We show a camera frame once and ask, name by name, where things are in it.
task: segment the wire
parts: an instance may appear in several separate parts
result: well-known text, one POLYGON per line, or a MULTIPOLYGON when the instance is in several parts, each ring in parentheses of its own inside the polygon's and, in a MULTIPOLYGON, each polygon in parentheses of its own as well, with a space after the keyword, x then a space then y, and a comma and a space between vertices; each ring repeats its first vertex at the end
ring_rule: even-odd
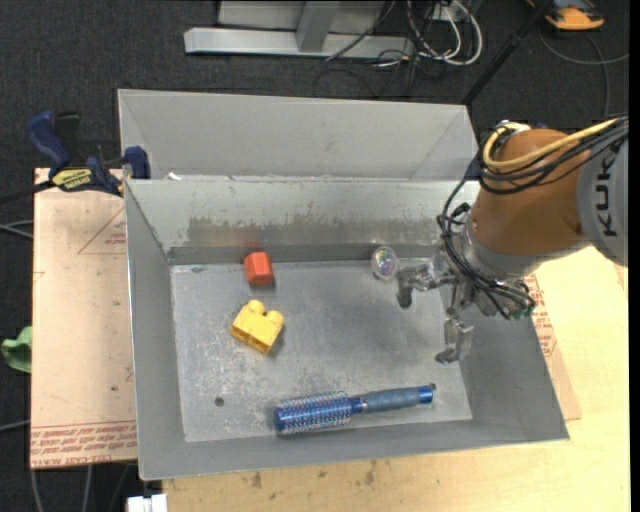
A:
POLYGON ((500 313, 500 315, 509 319, 510 315, 503 310, 503 308, 498 303, 495 295, 500 295, 506 299, 515 301, 521 305, 522 309, 528 309, 535 307, 535 300, 526 292, 524 289, 517 289, 511 286, 508 286, 503 283, 499 283, 494 279, 488 279, 481 274, 479 274, 467 261, 466 257, 462 253, 458 253, 453 244, 453 230, 452 225, 454 223, 454 219, 449 216, 449 208, 455 196, 462 189, 464 184, 469 181, 469 175, 465 175, 460 182, 453 189, 449 197, 447 198, 444 207, 442 209, 442 214, 438 216, 438 223, 440 224, 440 229, 442 231, 442 238, 444 242, 444 248, 449 256, 449 259, 453 262, 453 264, 457 267, 459 272, 465 276, 471 284, 473 285, 473 289, 484 293, 487 298, 493 303, 496 308, 496 311, 500 313))
POLYGON ((331 55, 330 57, 327 57, 325 59, 325 61, 330 61, 333 59, 337 59, 339 57, 342 57, 345 53, 347 53, 349 50, 352 50, 353 48, 355 48, 365 37, 367 37, 369 34, 371 34, 378 25, 380 25, 380 23, 382 23, 384 21, 384 19, 389 16, 389 13, 391 12, 391 10, 393 9, 394 5, 396 4, 395 0, 393 2, 389 3, 389 7, 387 7, 387 10, 384 12, 384 14, 382 14, 377 20, 376 22, 371 25, 367 30, 365 30, 362 34, 360 34, 358 37, 356 37, 351 43, 349 43, 347 46, 345 46, 344 48, 342 48, 342 50, 337 51, 336 53, 334 53, 333 55, 331 55))
POLYGON ((549 45, 549 43, 544 39, 544 37, 542 37, 542 29, 538 28, 538 37, 540 38, 540 41, 542 41, 542 44, 547 48, 547 50, 549 50, 551 53, 553 53, 556 57, 560 57, 563 60, 566 60, 568 62, 573 62, 574 64, 581 64, 583 66, 602 66, 602 65, 607 65, 607 64, 614 64, 616 62, 620 62, 623 61, 625 59, 629 58, 629 52, 620 55, 618 57, 615 57, 613 59, 600 59, 600 60, 580 60, 580 59, 574 59, 572 57, 569 57, 568 55, 564 55, 560 52, 558 52, 557 50, 555 50, 554 48, 551 47, 551 45, 549 45))
POLYGON ((528 165, 528 164, 531 164, 534 160, 540 158, 541 156, 548 155, 549 153, 552 153, 563 146, 566 146, 572 142, 579 141, 580 139, 588 137, 589 135, 594 135, 596 133, 599 133, 605 130, 606 128, 610 127, 612 124, 614 124, 618 120, 619 118, 603 121, 601 123, 596 124, 595 126, 591 126, 589 128, 585 128, 584 130, 580 130, 579 132, 573 133, 571 135, 567 135, 566 137, 563 137, 560 140, 551 142, 550 144, 547 144, 542 148, 539 148, 535 151, 527 153, 526 155, 522 155, 517 158, 512 158, 511 160, 505 160, 505 161, 494 160, 493 158, 491 158, 491 154, 496 142, 500 138, 500 135, 505 134, 505 132, 508 130, 514 130, 514 129, 518 130, 518 129, 522 129, 525 126, 520 123, 505 123, 504 125, 497 127, 487 139, 487 142, 485 143, 482 149, 482 160, 487 167, 494 170, 504 169, 505 167, 528 165))
POLYGON ((45 181, 43 183, 33 185, 29 188, 24 188, 22 190, 18 190, 17 192, 12 192, 11 194, 7 194, 6 196, 0 196, 0 205, 10 203, 25 196, 33 195, 37 192, 47 190, 51 187, 55 187, 55 185, 51 181, 45 181))
POLYGON ((38 512, 44 512, 42 506, 42 499, 40 498, 40 491, 38 490, 38 481, 36 480, 36 472, 31 470, 31 488, 33 489, 33 498, 36 501, 36 508, 38 512))
POLYGON ((629 131, 628 123, 626 122, 621 123, 620 125, 615 126, 610 130, 607 130, 605 133, 602 133, 596 137, 592 137, 590 140, 585 141, 581 144, 575 145, 573 148, 571 148, 570 150, 560 155, 554 161, 536 168, 528 168, 528 169, 522 168, 526 170, 515 169, 512 171, 503 172, 500 174, 494 174, 493 172, 481 167, 480 174, 479 174, 480 186, 493 194, 507 195, 507 194, 514 194, 517 192, 521 192, 533 186, 544 186, 544 185, 549 185, 551 183, 555 183, 556 181, 559 181, 560 179, 563 179, 569 174, 571 174, 572 172, 578 170, 587 162, 596 158, 596 156, 600 155, 604 150, 614 147, 616 144, 620 144, 625 138, 628 137, 628 131, 629 131), (590 150, 591 148, 594 148, 598 145, 604 145, 604 146, 603 148, 600 148, 596 153, 587 156, 588 155, 587 150, 590 150), (583 155, 585 158, 576 162, 572 168, 565 171, 562 175, 556 176, 553 179, 548 181, 543 181, 548 176, 550 176, 551 173, 554 170, 556 170, 560 164, 568 160, 571 160, 578 155, 583 155), (532 179, 527 181, 526 183, 519 183, 519 184, 515 183, 515 180, 522 180, 523 178, 528 178, 528 177, 531 177, 532 179), (502 182, 508 181, 513 185, 513 187, 506 188, 506 189, 494 188, 487 183, 487 180, 502 181, 502 182))
POLYGON ((122 472, 122 475, 120 475, 120 479, 118 480, 118 483, 116 484, 116 488, 113 491, 113 496, 111 498, 111 503, 109 503, 109 508, 107 509, 107 512, 113 512, 116 506, 116 503, 120 498, 120 491, 122 490, 122 486, 124 485, 125 478, 129 473, 129 470, 131 469, 131 467, 132 467, 131 465, 127 464, 126 467, 124 468, 124 471, 122 472))
POLYGON ((15 423, 7 423, 6 425, 0 425, 0 432, 6 432, 7 430, 13 430, 14 428, 24 427, 29 425, 31 420, 16 421, 15 423))
MULTIPOLYGON (((600 47, 596 44, 595 40, 591 36, 587 36, 587 39, 595 49, 596 53, 600 57, 600 61, 604 61, 604 55, 602 55, 602 51, 600 51, 600 47)), ((604 112, 603 117, 607 117, 609 115, 609 92, 611 89, 610 81, 609 81, 609 68, 607 68, 606 64, 602 64, 602 73, 604 75, 604 112)))
POLYGON ((27 233, 26 231, 22 231, 20 229, 15 229, 8 224, 0 224, 0 231, 5 231, 7 233, 11 233, 12 235, 17 235, 33 240, 33 235, 31 233, 27 233))
MULTIPOLYGON (((473 55, 465 59, 460 60, 455 58, 458 56, 458 54, 462 49, 462 35, 460 34, 460 30, 458 29, 456 22, 451 17, 451 13, 446 6, 440 5, 439 13, 440 15, 442 15, 442 13, 444 12, 445 17, 447 18, 446 22, 451 27, 452 33, 456 38, 456 45, 454 49, 449 49, 444 52, 438 52, 429 43, 427 43, 427 41, 424 38, 424 34, 425 34, 424 29, 422 31, 418 30, 418 27, 415 23, 414 13, 413 13, 413 2, 411 0, 407 0, 406 2, 407 21, 409 22, 409 27, 413 32, 413 36, 416 38, 416 45, 420 46, 423 50, 426 51, 425 53, 425 51, 423 50, 418 50, 418 55, 420 57, 441 61, 445 64, 450 64, 452 66, 468 66, 476 62, 478 58, 480 58, 480 55, 482 53, 482 47, 483 47, 482 30, 480 29, 480 25, 478 24, 475 16, 473 16, 473 14, 471 14, 471 12, 469 12, 469 10, 461 2, 459 2, 458 0, 454 0, 453 2, 451 2, 451 6, 455 6, 464 14, 465 19, 469 21, 471 28, 473 29, 476 49, 473 55)), ((430 21, 433 21, 434 19, 434 10, 435 8, 432 8, 432 10, 427 15, 427 18, 429 18, 430 21)))
POLYGON ((84 495, 82 498, 82 512, 87 512, 87 507, 89 505, 89 495, 91 494, 91 475, 93 473, 93 466, 89 465, 87 467, 87 481, 84 484, 84 495))
POLYGON ((10 228, 15 228, 17 226, 27 226, 29 224, 33 224, 33 219, 18 220, 16 222, 10 222, 9 224, 5 224, 5 226, 9 226, 10 228))

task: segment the metal stand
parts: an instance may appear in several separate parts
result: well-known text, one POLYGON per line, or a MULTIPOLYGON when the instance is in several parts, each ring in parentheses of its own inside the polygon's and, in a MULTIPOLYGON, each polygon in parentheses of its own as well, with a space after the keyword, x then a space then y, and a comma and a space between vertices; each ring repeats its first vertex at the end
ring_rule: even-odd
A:
MULTIPOLYGON (((330 57, 351 44, 359 33, 330 32, 345 2, 304 2, 295 30, 193 28, 184 34, 187 54, 249 54, 330 57)), ((373 59, 389 50, 406 50, 406 38, 366 36, 344 53, 347 58, 373 59)))

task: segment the cardboard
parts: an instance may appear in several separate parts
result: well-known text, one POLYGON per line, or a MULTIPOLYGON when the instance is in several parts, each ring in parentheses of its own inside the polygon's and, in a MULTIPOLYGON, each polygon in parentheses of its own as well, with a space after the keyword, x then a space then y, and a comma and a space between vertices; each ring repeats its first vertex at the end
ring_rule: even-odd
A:
POLYGON ((123 200, 50 189, 34 208, 31 468, 134 460, 123 200))

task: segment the green object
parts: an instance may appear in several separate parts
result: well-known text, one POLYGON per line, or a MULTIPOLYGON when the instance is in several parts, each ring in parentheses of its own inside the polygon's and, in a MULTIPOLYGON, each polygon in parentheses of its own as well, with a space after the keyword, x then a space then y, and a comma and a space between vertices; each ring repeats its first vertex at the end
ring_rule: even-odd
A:
POLYGON ((4 340, 2 355, 14 370, 31 373, 31 326, 22 329, 15 340, 4 340))

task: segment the blue clamp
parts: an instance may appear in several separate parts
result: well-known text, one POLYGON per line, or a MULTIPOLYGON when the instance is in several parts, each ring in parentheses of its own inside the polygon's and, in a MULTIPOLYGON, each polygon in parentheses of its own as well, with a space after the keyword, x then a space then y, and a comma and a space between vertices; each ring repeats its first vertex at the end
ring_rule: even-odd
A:
MULTIPOLYGON (((84 165, 70 166, 72 158, 56 134, 52 112, 43 112, 29 121, 27 136, 40 153, 53 160, 55 165, 49 170, 49 181, 61 190, 65 192, 95 190, 122 195, 122 180, 113 176, 101 159, 92 156, 87 158, 84 165)), ((124 157, 109 163, 129 164, 131 174, 128 177, 136 179, 151 177, 147 154, 140 146, 127 148, 124 157)))

